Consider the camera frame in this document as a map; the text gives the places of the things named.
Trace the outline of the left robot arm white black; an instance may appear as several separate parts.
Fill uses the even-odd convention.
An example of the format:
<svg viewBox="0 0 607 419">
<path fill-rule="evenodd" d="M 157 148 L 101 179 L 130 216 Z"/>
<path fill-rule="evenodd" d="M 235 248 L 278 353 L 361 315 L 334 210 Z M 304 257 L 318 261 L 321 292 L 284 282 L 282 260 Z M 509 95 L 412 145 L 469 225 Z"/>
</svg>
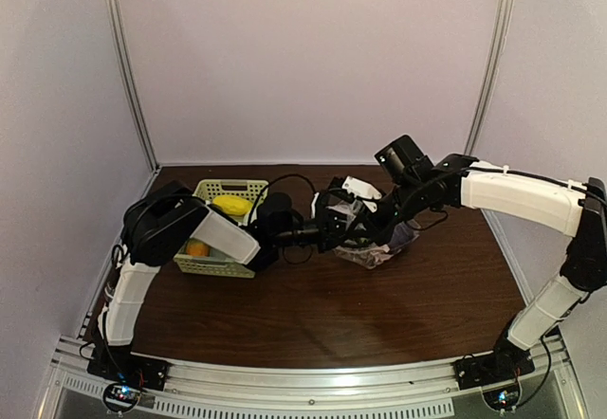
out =
<svg viewBox="0 0 607 419">
<path fill-rule="evenodd" d="M 332 194 L 331 189 L 315 191 L 311 214 L 303 218 L 289 195 L 263 188 L 241 222 L 179 182 L 138 201 L 125 212 L 120 241 L 112 249 L 113 272 L 94 333 L 99 356 L 119 359 L 129 354 L 152 281 L 189 242 L 252 267 L 271 264 L 275 252 L 287 246 L 326 251 L 344 243 L 349 222 L 326 206 Z"/>
</svg>

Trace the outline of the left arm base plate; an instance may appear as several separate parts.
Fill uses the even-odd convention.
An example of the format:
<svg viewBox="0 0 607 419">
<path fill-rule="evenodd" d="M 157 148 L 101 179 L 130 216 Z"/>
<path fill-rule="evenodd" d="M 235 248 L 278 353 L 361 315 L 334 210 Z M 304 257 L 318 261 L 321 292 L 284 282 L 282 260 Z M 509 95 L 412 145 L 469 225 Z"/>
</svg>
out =
<svg viewBox="0 0 607 419">
<path fill-rule="evenodd" d="M 89 374 L 108 381 L 123 382 L 129 387 L 162 392 L 167 380 L 170 363 L 140 355 L 109 355 L 94 353 L 88 362 Z"/>
</svg>

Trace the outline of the green plastic basket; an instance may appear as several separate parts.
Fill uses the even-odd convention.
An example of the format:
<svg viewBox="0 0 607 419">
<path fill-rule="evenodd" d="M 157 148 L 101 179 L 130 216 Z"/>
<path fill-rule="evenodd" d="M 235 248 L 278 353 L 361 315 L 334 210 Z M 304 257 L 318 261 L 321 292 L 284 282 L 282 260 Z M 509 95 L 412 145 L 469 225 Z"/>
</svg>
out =
<svg viewBox="0 0 607 419">
<path fill-rule="evenodd" d="M 189 236 L 186 243 L 174 255 L 174 261 L 184 273 L 220 277 L 255 277 L 255 272 L 247 267 L 260 250 L 259 244 L 245 231 L 245 225 L 255 215 L 255 208 L 267 196 L 265 180 L 204 179 L 200 181 L 193 195 L 202 199 L 210 210 L 201 224 Z M 212 206 L 217 195 L 232 194 L 248 199 L 251 211 L 242 216 L 230 216 Z M 186 254 L 189 240 L 201 241 L 210 247 L 205 258 L 195 258 Z"/>
</svg>

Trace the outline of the yellow fake banana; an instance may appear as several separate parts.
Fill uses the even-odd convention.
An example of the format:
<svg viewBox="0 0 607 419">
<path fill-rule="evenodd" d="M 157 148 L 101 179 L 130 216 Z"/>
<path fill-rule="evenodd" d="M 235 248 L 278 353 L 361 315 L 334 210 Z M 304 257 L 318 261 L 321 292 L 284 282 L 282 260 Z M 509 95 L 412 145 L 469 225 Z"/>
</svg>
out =
<svg viewBox="0 0 607 419">
<path fill-rule="evenodd" d="M 212 199 L 212 204 L 230 216 L 242 217 L 252 209 L 252 203 L 238 195 L 223 194 Z"/>
</svg>

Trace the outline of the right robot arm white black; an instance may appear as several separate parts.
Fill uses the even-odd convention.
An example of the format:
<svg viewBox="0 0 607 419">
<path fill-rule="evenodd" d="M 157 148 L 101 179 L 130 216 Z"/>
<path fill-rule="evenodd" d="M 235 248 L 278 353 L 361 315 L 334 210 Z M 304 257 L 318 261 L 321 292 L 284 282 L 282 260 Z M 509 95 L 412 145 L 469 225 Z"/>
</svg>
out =
<svg viewBox="0 0 607 419">
<path fill-rule="evenodd" d="M 370 214 L 365 243 L 388 238 L 423 210 L 491 210 L 535 222 L 570 237 L 560 270 L 506 326 L 492 351 L 496 367 L 515 367 L 578 304 L 606 285 L 606 190 L 594 177 L 581 183 L 498 167 L 474 156 L 450 154 L 438 163 L 402 136 L 376 153 L 394 183 L 383 195 L 346 178 L 342 190 Z"/>
</svg>

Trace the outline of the clear zip top bag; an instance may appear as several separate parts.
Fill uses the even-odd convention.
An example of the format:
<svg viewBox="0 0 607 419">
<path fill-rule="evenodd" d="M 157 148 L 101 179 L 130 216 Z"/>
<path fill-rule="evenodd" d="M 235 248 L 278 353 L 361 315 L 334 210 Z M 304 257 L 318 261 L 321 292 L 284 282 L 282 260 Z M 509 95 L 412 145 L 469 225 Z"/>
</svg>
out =
<svg viewBox="0 0 607 419">
<path fill-rule="evenodd" d="M 377 211 L 371 212 L 358 198 L 331 188 L 315 194 L 311 209 L 313 217 L 319 215 L 321 209 L 335 210 L 347 216 L 348 226 L 342 240 L 329 251 L 363 267 L 367 248 L 373 244 L 387 244 L 398 224 L 413 220 L 402 220 L 395 205 L 383 194 L 377 203 Z"/>
</svg>

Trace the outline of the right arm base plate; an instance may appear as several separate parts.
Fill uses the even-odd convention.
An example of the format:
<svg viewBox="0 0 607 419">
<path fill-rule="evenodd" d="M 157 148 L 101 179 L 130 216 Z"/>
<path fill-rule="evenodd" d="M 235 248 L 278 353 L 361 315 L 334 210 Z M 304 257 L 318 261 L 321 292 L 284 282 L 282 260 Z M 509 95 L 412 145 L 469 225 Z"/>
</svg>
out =
<svg viewBox="0 0 607 419">
<path fill-rule="evenodd" d="M 533 373 L 535 365 L 529 352 L 493 351 L 484 355 L 466 355 L 453 362 L 460 390 L 514 380 Z"/>
</svg>

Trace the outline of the orange fake fruit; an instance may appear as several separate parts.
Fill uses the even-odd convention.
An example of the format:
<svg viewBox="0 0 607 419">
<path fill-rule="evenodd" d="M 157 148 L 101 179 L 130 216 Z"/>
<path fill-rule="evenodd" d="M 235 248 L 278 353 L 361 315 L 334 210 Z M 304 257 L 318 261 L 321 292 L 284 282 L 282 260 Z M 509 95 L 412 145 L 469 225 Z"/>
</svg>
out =
<svg viewBox="0 0 607 419">
<path fill-rule="evenodd" d="M 201 241 L 191 239 L 186 244 L 186 254 L 195 258 L 205 258 L 210 254 L 210 247 Z"/>
</svg>

